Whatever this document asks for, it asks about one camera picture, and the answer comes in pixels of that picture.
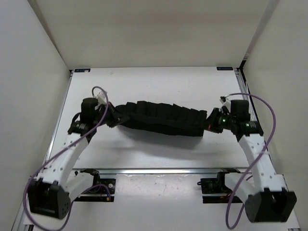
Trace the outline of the black pleated skirt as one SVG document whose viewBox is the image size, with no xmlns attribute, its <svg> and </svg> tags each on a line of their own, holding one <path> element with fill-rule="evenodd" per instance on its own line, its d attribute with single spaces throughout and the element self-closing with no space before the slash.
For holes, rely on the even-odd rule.
<svg viewBox="0 0 308 231">
<path fill-rule="evenodd" d="M 202 137 L 207 111 L 176 104 L 138 101 L 116 106 L 129 117 L 122 126 L 171 136 Z"/>
</svg>

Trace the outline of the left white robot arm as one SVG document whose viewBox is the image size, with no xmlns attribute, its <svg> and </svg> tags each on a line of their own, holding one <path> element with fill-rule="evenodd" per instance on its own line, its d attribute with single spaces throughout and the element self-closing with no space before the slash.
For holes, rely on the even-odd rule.
<svg viewBox="0 0 308 231">
<path fill-rule="evenodd" d="M 30 211 L 63 219 L 71 203 L 86 189 L 91 193 L 97 192 L 101 187 L 98 171 L 83 170 L 70 180 L 72 168 L 96 134 L 98 126 L 113 128 L 128 120 L 129 116 L 119 112 L 111 103 L 97 98 L 83 99 L 81 111 L 73 117 L 67 132 L 64 148 L 29 183 L 27 196 Z"/>
</svg>

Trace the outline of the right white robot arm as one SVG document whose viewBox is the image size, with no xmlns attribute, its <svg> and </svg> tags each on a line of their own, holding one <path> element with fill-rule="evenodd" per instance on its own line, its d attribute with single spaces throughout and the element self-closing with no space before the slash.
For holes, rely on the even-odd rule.
<svg viewBox="0 0 308 231">
<path fill-rule="evenodd" d="M 207 130 L 222 133 L 229 130 L 235 135 L 249 163 L 245 173 L 227 173 L 216 180 L 221 192 L 232 191 L 243 203 L 243 210 L 252 223 L 285 223 L 296 204 L 297 197 L 287 190 L 283 176 L 276 173 L 267 150 L 263 130 L 258 121 L 251 120 L 249 101 L 228 100 L 221 97 L 221 108 L 214 108 L 206 120 Z"/>
</svg>

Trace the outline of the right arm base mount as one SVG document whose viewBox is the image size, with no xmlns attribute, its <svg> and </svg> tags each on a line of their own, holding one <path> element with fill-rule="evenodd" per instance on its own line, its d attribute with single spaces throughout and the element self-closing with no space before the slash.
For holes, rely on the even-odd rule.
<svg viewBox="0 0 308 231">
<path fill-rule="evenodd" d="M 201 178 L 197 185 L 201 187 L 203 204 L 227 204 L 232 190 L 225 185 L 225 175 L 241 172 L 236 168 L 223 168 L 215 178 Z"/>
</svg>

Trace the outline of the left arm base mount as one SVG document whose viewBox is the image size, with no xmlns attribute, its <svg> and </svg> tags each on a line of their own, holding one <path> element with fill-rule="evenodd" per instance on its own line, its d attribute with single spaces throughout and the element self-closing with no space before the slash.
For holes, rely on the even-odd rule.
<svg viewBox="0 0 308 231">
<path fill-rule="evenodd" d="M 115 199 L 116 179 L 103 178 L 93 168 L 74 171 L 68 182 L 70 199 L 74 202 L 113 202 Z"/>
</svg>

